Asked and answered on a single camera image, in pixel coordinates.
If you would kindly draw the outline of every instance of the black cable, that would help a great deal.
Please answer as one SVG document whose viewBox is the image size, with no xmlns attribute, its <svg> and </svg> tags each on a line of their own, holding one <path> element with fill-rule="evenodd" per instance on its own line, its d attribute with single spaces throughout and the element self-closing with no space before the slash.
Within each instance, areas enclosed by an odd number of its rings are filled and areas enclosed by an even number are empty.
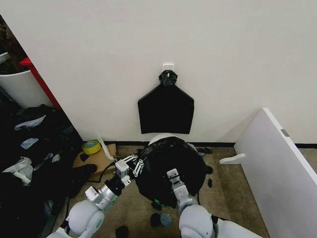
<svg viewBox="0 0 317 238">
<path fill-rule="evenodd" d="M 70 195 L 68 195 L 68 201 L 67 201 L 67 206 L 66 206 L 66 214 L 65 214 L 64 220 L 66 220 L 66 218 L 68 217 L 68 213 L 69 213 L 69 201 L 70 201 Z"/>
<path fill-rule="evenodd" d="M 198 202 L 198 205 L 200 205 L 200 200 L 199 200 L 199 190 L 198 190 L 198 193 L 197 193 L 197 202 Z"/>
<path fill-rule="evenodd" d="M 105 167 L 104 171 L 101 173 L 99 180 L 88 180 L 87 182 L 101 182 L 101 179 L 103 178 L 104 173 L 106 172 L 106 170 L 111 167 L 114 166 L 115 162 L 112 162 L 111 164 L 109 164 L 107 167 Z"/>
</svg>

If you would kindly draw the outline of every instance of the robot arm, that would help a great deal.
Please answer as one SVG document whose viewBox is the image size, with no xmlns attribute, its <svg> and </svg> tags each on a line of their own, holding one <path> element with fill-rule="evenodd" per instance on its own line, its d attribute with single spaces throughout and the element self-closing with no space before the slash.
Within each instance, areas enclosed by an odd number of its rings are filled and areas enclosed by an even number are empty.
<svg viewBox="0 0 317 238">
<path fill-rule="evenodd" d="M 182 238 L 261 238 L 234 222 L 217 217 L 213 219 L 213 216 L 189 195 L 186 185 L 179 178 L 177 169 L 168 171 L 167 176 L 177 198 Z"/>
<path fill-rule="evenodd" d="M 67 229 L 70 229 L 71 235 L 75 237 L 90 238 L 103 223 L 104 212 L 110 209 L 122 189 L 131 183 L 127 162 L 136 159 L 137 156 L 132 155 L 116 162 L 115 176 L 99 189 L 92 186 L 88 188 L 85 192 L 87 200 L 76 203 L 62 226 L 48 238 L 71 238 L 66 232 Z M 143 162 L 139 160 L 133 171 L 135 177 L 142 172 L 142 167 Z M 218 238 L 261 238 L 234 222 L 218 218 L 213 222 L 212 215 L 189 195 L 177 169 L 168 171 L 167 176 L 177 198 L 182 238 L 211 238 L 213 234 L 213 237 Z"/>
<path fill-rule="evenodd" d="M 105 181 L 104 186 L 95 189 L 89 187 L 86 191 L 87 200 L 76 203 L 69 212 L 68 217 L 56 232 L 48 238 L 71 238 L 70 234 L 79 238 L 90 238 L 104 221 L 105 212 L 114 204 L 115 199 L 121 195 L 123 188 L 131 183 L 129 166 L 127 162 L 138 157 L 131 155 L 115 163 L 115 176 Z"/>
</svg>

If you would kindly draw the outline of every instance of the white panel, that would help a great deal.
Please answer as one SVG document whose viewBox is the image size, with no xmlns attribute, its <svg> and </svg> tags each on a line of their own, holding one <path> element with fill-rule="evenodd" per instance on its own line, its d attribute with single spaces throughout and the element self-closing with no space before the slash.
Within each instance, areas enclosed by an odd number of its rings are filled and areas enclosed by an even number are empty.
<svg viewBox="0 0 317 238">
<path fill-rule="evenodd" d="M 272 238 L 317 237 L 317 175 L 268 108 L 234 148 Z"/>
<path fill-rule="evenodd" d="M 31 71 L 0 75 L 0 86 L 23 108 L 52 104 Z"/>
<path fill-rule="evenodd" d="M 153 137 L 141 134 L 137 101 L 171 62 L 177 85 L 195 100 L 186 141 L 235 142 L 266 106 L 295 142 L 317 143 L 316 12 L 316 0 L 0 5 L 82 138 L 119 141 Z"/>
</svg>

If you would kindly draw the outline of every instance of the clutter pile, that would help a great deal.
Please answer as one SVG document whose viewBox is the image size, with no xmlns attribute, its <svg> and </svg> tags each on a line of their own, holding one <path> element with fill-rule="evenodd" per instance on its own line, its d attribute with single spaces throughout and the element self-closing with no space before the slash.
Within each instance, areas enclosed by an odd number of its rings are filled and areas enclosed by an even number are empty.
<svg viewBox="0 0 317 238">
<path fill-rule="evenodd" d="M 10 237 L 45 236 L 48 220 L 95 165 L 72 168 L 83 141 L 63 111 L 22 109 L 0 88 L 0 220 Z"/>
</svg>

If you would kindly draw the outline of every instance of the white board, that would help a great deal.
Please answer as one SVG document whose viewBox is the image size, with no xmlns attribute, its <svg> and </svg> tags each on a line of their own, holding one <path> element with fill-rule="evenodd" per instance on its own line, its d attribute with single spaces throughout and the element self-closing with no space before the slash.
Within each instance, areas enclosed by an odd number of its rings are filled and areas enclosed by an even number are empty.
<svg viewBox="0 0 317 238">
<path fill-rule="evenodd" d="M 0 74 L 0 86 L 23 108 L 52 103 L 40 87 L 31 71 L 15 74 Z"/>
<path fill-rule="evenodd" d="M 234 148 L 272 238 L 317 237 L 317 175 L 268 108 Z"/>
</svg>

